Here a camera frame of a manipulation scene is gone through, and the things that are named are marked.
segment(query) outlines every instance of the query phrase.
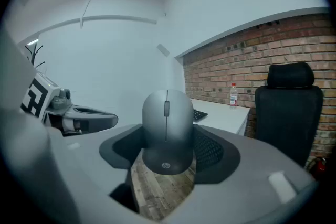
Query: brick wall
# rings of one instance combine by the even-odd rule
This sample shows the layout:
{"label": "brick wall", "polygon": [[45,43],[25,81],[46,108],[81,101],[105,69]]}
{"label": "brick wall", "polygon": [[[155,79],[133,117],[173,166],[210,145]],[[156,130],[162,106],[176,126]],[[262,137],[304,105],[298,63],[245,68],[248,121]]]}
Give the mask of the brick wall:
{"label": "brick wall", "polygon": [[229,104],[232,82],[238,105],[250,109],[245,135],[256,132],[255,90],[266,84],[272,64],[305,61],[324,94],[310,158],[328,157],[336,144],[336,29],[325,14],[268,22],[207,44],[184,56],[190,98]]}

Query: fire extinguisher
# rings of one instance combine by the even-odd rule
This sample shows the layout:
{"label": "fire extinguisher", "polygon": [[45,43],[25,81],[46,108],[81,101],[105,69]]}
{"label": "fire extinguisher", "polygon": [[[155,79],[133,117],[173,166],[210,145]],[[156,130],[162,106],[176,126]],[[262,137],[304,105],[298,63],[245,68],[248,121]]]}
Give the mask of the fire extinguisher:
{"label": "fire extinguisher", "polygon": [[325,174],[326,167],[327,160],[325,158],[316,157],[309,163],[307,170],[316,180],[321,180]]}

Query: plastic water bottle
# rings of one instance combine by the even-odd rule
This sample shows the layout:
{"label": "plastic water bottle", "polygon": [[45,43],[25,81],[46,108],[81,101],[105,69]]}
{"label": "plastic water bottle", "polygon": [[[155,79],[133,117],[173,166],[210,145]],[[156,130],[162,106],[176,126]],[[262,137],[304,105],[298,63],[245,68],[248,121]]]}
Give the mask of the plastic water bottle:
{"label": "plastic water bottle", "polygon": [[238,92],[236,89],[236,84],[232,83],[231,89],[230,89],[230,106],[232,108],[237,107],[238,105]]}

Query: chair headrest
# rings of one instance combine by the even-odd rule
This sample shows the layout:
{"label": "chair headrest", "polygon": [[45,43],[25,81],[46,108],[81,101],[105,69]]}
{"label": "chair headrest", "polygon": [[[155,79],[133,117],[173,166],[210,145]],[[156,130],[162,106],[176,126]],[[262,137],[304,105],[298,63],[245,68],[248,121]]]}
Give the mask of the chair headrest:
{"label": "chair headrest", "polygon": [[303,88],[314,83],[314,74],[306,62],[271,65],[267,84],[274,88]]}

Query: ceiling light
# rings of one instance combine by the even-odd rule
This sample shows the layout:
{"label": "ceiling light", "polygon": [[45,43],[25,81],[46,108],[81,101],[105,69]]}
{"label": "ceiling light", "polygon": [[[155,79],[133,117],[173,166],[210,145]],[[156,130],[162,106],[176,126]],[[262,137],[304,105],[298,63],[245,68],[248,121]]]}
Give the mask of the ceiling light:
{"label": "ceiling light", "polygon": [[27,45],[29,46],[29,45],[35,44],[35,43],[37,43],[37,42],[38,42],[38,39],[35,39],[35,40],[33,40],[32,42],[29,42]]}

